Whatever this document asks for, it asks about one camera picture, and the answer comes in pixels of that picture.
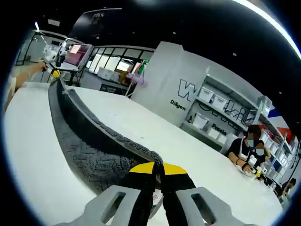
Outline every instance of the ceiling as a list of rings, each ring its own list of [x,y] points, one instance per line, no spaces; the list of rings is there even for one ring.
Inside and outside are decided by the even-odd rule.
[[[156,48],[160,41],[213,60],[243,77],[267,95],[291,130],[301,137],[301,60],[266,20],[232,0],[129,0],[103,1],[69,9],[42,12],[40,29],[68,35],[81,14],[101,8],[122,8],[103,22],[100,39],[79,38],[95,45],[134,45]],[[294,6],[264,1],[301,47],[301,31]],[[48,24],[60,21],[60,26]]]

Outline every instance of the person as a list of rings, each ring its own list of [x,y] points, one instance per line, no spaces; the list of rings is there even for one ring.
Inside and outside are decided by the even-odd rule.
[[[234,140],[225,155],[234,164],[240,166],[244,172],[252,173],[252,167],[248,164],[252,155],[257,159],[255,167],[271,157],[269,150],[264,147],[264,142],[259,140],[260,137],[260,127],[258,125],[249,126],[246,137]]]
[[[4,110],[6,110],[9,102],[13,98],[14,93],[30,78],[37,72],[46,70],[45,62],[39,62],[37,64],[29,66],[26,70],[22,71],[17,77],[8,77],[7,92],[6,92],[6,101]]]
[[[291,180],[286,181],[283,183],[281,187],[275,189],[277,192],[277,197],[279,198],[282,195],[287,196],[290,193],[290,189],[292,189],[296,185],[296,179],[292,178]]]

